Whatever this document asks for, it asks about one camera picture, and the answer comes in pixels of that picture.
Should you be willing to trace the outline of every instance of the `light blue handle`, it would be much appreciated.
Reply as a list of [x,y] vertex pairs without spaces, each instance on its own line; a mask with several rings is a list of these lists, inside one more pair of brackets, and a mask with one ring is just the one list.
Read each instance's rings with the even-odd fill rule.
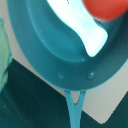
[[77,104],[74,104],[70,91],[65,91],[65,95],[70,115],[71,128],[80,128],[81,112],[83,108],[86,91],[81,91],[79,101]]

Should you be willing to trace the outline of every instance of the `white object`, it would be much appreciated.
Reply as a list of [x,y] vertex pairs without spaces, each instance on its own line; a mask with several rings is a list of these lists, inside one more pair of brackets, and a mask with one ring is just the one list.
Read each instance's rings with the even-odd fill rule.
[[54,13],[81,38],[89,56],[104,46],[108,34],[98,26],[81,0],[47,0]]

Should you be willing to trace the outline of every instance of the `teal plastic object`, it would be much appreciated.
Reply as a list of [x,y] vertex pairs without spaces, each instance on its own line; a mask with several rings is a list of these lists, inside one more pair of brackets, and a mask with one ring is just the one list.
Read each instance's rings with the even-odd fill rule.
[[8,79],[7,68],[12,60],[9,41],[4,28],[4,20],[0,19],[0,92]]
[[[7,4],[24,55],[45,81],[65,90],[71,127],[79,128],[86,90],[103,84],[127,61],[128,13],[112,22],[99,22],[109,37],[91,58],[79,36],[60,21],[46,0],[7,0]],[[81,91],[77,105],[70,91]]]

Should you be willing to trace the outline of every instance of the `red object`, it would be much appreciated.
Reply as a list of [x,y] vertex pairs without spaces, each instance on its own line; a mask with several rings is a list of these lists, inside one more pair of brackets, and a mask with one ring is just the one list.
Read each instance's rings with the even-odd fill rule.
[[128,10],[128,0],[82,0],[89,13],[97,20],[110,21]]

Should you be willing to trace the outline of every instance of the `light green surface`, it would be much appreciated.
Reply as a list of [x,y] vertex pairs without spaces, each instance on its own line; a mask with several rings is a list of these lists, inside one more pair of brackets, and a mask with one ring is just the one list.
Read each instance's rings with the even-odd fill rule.
[[7,67],[11,63],[12,54],[9,47],[9,41],[4,28],[4,20],[0,19],[0,92],[2,91],[8,79]]

